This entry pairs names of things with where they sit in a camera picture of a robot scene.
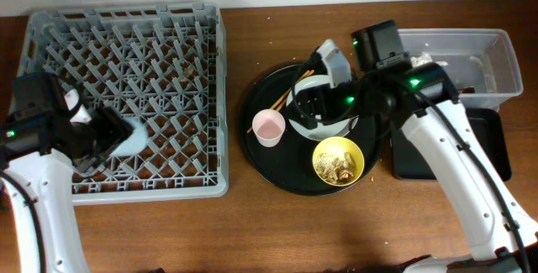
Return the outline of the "blue plastic cup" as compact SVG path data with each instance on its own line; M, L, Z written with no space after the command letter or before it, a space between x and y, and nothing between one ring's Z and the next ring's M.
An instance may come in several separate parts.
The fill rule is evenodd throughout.
M124 121L133 127L133 133L110 154L111 156L137 155L148 145L149 135L144 124L137 118L125 118Z

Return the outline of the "white napkin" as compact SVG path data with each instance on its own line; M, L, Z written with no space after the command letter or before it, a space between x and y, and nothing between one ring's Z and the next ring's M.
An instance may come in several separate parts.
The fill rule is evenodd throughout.
M422 52L418 56L412 56L410 60L411 60L412 67L418 67L418 66L425 65L427 63L435 62L431 54L428 52ZM435 63L439 66L448 66L448 63L446 61L437 61Z

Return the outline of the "pink plastic cup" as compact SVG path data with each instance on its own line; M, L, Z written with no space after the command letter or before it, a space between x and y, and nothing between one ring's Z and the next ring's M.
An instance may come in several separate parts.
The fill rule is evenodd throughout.
M252 131L263 147L276 146L286 129L285 118L276 110L264 109L252 120Z

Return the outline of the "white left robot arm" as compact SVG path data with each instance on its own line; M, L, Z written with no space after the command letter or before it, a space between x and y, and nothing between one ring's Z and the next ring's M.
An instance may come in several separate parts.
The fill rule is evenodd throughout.
M72 200L75 173L98 168L135 134L112 108L85 109L64 77L32 73L13 80L1 126L1 180L13 207L23 272L87 272Z

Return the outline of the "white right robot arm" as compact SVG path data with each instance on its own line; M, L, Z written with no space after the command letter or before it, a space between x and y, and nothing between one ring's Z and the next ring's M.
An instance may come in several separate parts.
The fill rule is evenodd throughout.
M388 115L419 151L456 211L470 253L423 255L397 272L534 272L537 223L515 201L477 141L456 86L435 62L414 66L394 21L352 34L361 77L327 40L298 66L329 83L293 91L290 119L308 129L354 117Z

